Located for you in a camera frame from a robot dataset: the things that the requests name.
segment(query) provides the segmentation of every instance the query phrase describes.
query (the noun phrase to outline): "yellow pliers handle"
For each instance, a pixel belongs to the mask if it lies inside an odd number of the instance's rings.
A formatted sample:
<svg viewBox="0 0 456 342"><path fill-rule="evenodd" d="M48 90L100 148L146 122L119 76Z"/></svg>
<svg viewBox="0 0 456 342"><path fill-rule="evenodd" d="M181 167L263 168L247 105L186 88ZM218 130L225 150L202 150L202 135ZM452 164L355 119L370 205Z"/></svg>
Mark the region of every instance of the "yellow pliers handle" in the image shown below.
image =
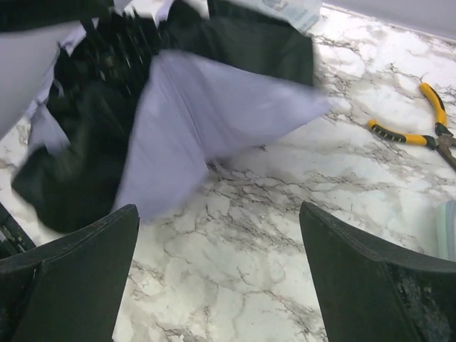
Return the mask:
<svg viewBox="0 0 456 342"><path fill-rule="evenodd" d="M434 109L435 132L437 135L452 136L452 133L447 129L447 113L445 112L445 106L443 105L443 101L440 96L427 83L421 83L419 88L421 93L427 98L432 108ZM368 127L375 134L379 135L385 140L410 145L427 146L433 150L437 147L436 139L429 135L398 133L379 125L374 119L369 120Z"/></svg>
<svg viewBox="0 0 456 342"><path fill-rule="evenodd" d="M445 105L443 104L439 94L437 94L437 92L427 83L420 84L420 91L427 98L434 109L435 123L439 123L447 127L447 113L445 112Z"/></svg>
<svg viewBox="0 0 456 342"><path fill-rule="evenodd" d="M437 142L433 137L429 135L398 133L394 130L384 128L383 126L379 125L377 121L375 121L374 119L370 119L368 121L368 127L372 132L388 141L393 141L395 143L405 143L410 145L426 146L433 150L437 147Z"/></svg>

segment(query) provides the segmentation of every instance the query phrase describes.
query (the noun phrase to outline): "white wall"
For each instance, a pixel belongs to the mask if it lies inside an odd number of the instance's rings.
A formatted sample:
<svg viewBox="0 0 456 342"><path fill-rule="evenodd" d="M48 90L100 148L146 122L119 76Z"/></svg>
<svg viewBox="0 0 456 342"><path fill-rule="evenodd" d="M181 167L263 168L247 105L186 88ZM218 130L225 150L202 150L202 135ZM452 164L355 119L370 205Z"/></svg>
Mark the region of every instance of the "white wall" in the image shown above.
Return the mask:
<svg viewBox="0 0 456 342"><path fill-rule="evenodd" d="M456 39L456 0L324 0L327 4Z"/></svg>

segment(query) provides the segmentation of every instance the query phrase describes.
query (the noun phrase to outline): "white marble surface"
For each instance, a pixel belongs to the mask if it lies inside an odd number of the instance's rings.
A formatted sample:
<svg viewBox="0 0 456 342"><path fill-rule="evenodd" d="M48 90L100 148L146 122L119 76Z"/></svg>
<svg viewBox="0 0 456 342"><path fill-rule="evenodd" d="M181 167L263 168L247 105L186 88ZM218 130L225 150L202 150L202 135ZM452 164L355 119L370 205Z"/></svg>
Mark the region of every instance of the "white marble surface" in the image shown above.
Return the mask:
<svg viewBox="0 0 456 342"><path fill-rule="evenodd" d="M425 81L455 129L456 45L334 9L322 17L312 33L333 111L217 165L187 206L141 226L116 342L327 341L299 229L302 201L437 255L435 207L456 196L456 173L436 152L383 142L365 124L432 134L418 90ZM0 200L42 244L56 236L9 185L27 132L19 123L1 141Z"/></svg>

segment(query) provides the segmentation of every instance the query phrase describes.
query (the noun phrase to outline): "pliers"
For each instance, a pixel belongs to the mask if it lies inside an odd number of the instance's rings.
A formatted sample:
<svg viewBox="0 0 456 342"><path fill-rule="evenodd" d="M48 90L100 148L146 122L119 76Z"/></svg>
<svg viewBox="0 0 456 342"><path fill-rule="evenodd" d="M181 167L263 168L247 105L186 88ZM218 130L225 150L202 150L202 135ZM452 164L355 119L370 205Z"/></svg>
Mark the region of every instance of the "pliers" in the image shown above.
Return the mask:
<svg viewBox="0 0 456 342"><path fill-rule="evenodd" d="M420 84L421 93L429 100L435 112L435 134L437 138L430 135L403 134L397 133L379 125L377 121L368 121L369 129L381 138L397 143L426 146L431 150L437 150L448 164L456 171L456 158L451 154L450 147L456 147L456 139L447 128L447 113L442 99L434 89L427 83Z"/></svg>

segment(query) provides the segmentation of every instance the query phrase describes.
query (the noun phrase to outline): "pliers jaw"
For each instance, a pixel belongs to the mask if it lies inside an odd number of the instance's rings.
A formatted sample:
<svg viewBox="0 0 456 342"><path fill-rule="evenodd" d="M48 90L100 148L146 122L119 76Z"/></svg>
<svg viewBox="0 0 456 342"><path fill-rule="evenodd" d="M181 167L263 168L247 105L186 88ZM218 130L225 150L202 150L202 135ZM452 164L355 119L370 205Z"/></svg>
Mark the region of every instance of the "pliers jaw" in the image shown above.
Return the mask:
<svg viewBox="0 0 456 342"><path fill-rule="evenodd" d="M437 152L456 170L456 158L453 157L450 147L456 147L456 139L452 135L443 134L437 138Z"/></svg>

